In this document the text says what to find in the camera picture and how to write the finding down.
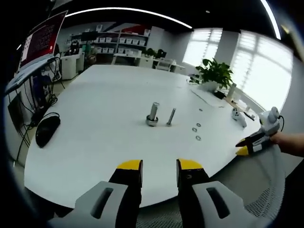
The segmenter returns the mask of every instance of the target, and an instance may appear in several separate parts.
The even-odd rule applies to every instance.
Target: window
[[[231,64],[232,80],[265,110],[282,109],[288,94],[293,53],[270,38],[242,31]]]
[[[191,35],[183,62],[196,67],[201,64],[202,59],[214,58],[221,36],[221,28],[195,30]]]

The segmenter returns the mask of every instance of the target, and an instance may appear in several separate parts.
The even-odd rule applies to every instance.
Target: bolt
[[[167,122],[167,125],[168,125],[168,126],[171,126],[171,122],[172,122],[173,116],[174,116],[174,114],[175,114],[175,110],[176,110],[176,108],[173,108],[173,109],[172,109],[172,112],[171,112],[169,121]]]
[[[149,119],[154,121],[155,120],[155,117],[156,117],[156,112],[157,112],[157,107],[159,106],[160,104],[157,103],[157,102],[154,102],[152,104],[152,108],[151,108],[151,112],[150,112],[150,115],[149,115]]]

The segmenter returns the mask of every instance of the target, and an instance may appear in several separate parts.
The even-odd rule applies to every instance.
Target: ceiling light
[[[96,10],[130,10],[130,11],[137,11],[137,12],[141,12],[141,13],[149,13],[149,14],[153,14],[155,16],[159,16],[159,17],[162,17],[162,18],[166,18],[166,19],[169,19],[169,20],[172,20],[176,23],[179,23],[183,26],[186,26],[187,28],[192,28],[190,25],[187,25],[179,20],[176,20],[174,18],[170,18],[168,16],[165,16],[165,15],[162,15],[162,14],[159,14],[159,13],[154,13],[154,12],[151,12],[151,11],[147,11],[147,10],[142,10],[142,9],[133,9],[133,8],[125,8],[125,7],[104,7],[104,8],[95,8],[95,9],[87,9],[87,10],[82,10],[82,11],[78,11],[78,12],[75,12],[75,13],[70,13],[70,14],[67,14],[66,15],[66,18],[67,17],[70,17],[70,16],[73,16],[73,15],[76,15],[76,14],[79,14],[79,13],[85,13],[85,12],[91,12],[91,11],[96,11]]]
[[[278,25],[276,23],[276,19],[275,19],[275,16],[274,16],[273,12],[271,11],[271,9],[270,9],[270,7],[269,7],[269,5],[268,5],[268,3],[267,3],[266,0],[261,0],[261,2],[263,4],[264,8],[266,9],[266,12],[267,12],[267,14],[268,14],[268,16],[269,16],[269,18],[271,20],[272,26],[273,26],[274,31],[275,31],[276,38],[277,39],[281,39],[279,27],[278,27]]]

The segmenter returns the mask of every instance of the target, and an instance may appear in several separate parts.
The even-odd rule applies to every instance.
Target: black mouse
[[[59,115],[52,115],[39,123],[36,130],[36,143],[40,148],[48,143],[59,125]]]

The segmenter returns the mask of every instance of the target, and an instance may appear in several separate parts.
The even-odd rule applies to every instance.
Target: potted plant
[[[149,57],[149,58],[153,58],[154,56],[156,56],[156,52],[152,49],[149,48],[148,50],[143,50],[142,51],[142,55],[144,55],[144,57]]]
[[[203,84],[207,91],[214,92],[218,87],[228,89],[233,73],[226,63],[218,63],[215,59],[203,59],[202,65],[195,67],[199,74],[190,77],[190,82]]]

